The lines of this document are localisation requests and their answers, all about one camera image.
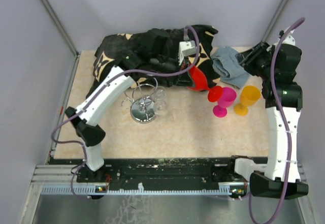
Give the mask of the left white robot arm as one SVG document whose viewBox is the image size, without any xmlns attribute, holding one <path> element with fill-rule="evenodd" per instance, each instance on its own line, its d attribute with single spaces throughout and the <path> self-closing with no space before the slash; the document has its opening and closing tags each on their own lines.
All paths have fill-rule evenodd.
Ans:
<svg viewBox="0 0 325 224">
<path fill-rule="evenodd" d="M 99 126 L 105 111 L 141 78 L 162 78 L 176 84 L 196 66 L 199 51 L 199 36 L 192 26 L 183 30 L 153 28 L 103 39 L 95 53 L 93 91 L 77 108 L 66 109 L 68 121 L 81 139 L 89 178 L 99 182 L 106 175 L 101 147 L 106 133 Z"/>
</svg>

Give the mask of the pink plastic wine glass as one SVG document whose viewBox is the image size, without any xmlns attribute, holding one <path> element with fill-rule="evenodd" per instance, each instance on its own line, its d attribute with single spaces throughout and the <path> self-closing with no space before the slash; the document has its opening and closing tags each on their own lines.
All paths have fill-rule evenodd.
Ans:
<svg viewBox="0 0 325 224">
<path fill-rule="evenodd" d="M 230 87 L 223 87 L 222 96 L 217 101 L 217 105 L 214 106 L 213 114 L 219 118 L 225 117 L 228 113 L 228 107 L 234 103 L 236 98 L 237 93 L 234 89 Z"/>
</svg>

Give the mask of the yellow plastic wine glass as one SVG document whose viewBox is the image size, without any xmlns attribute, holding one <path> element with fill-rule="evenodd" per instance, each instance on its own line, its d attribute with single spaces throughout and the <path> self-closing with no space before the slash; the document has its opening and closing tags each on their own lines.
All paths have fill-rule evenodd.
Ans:
<svg viewBox="0 0 325 224">
<path fill-rule="evenodd" d="M 257 87 L 245 86 L 240 94 L 239 103 L 234 106 L 234 112 L 240 116 L 247 115 L 248 107 L 253 106 L 260 97 L 261 92 Z"/>
</svg>

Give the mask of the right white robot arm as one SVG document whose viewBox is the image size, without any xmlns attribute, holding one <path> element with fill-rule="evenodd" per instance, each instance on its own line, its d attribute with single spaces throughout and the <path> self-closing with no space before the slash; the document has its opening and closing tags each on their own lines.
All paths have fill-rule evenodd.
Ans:
<svg viewBox="0 0 325 224">
<path fill-rule="evenodd" d="M 239 53 L 239 64 L 253 76 L 262 79 L 262 96 L 269 121 L 270 139 L 266 168 L 246 156 L 237 157 L 227 168 L 232 181 L 242 177 L 250 184 L 254 197 L 278 199 L 285 189 L 285 199 L 296 199 L 309 193 L 301 180 L 297 163 L 298 122 L 303 107 L 302 88 L 294 81 L 302 51 L 292 44 L 282 44 L 271 70 L 275 45 L 260 42 Z"/>
</svg>

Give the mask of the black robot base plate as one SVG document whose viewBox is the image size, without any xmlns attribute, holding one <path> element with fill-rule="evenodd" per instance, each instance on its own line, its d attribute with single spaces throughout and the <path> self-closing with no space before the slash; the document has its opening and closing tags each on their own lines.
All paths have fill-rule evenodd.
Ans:
<svg viewBox="0 0 325 224">
<path fill-rule="evenodd" d="M 244 182 L 234 157 L 106 159 L 97 171 L 85 166 L 79 183 L 103 183 L 110 190 L 218 190 L 225 182 Z"/>
</svg>

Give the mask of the red plastic wine glass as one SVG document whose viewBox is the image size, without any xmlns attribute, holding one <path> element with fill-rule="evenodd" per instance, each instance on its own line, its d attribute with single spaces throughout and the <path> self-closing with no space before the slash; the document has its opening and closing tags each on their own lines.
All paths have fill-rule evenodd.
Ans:
<svg viewBox="0 0 325 224">
<path fill-rule="evenodd" d="M 205 74 L 197 67 L 193 67 L 189 70 L 190 79 L 193 82 L 192 86 L 188 89 L 192 91 L 208 91 L 207 99 L 209 102 L 217 102 L 223 95 L 223 88 L 221 86 L 208 86 L 208 81 Z"/>
</svg>

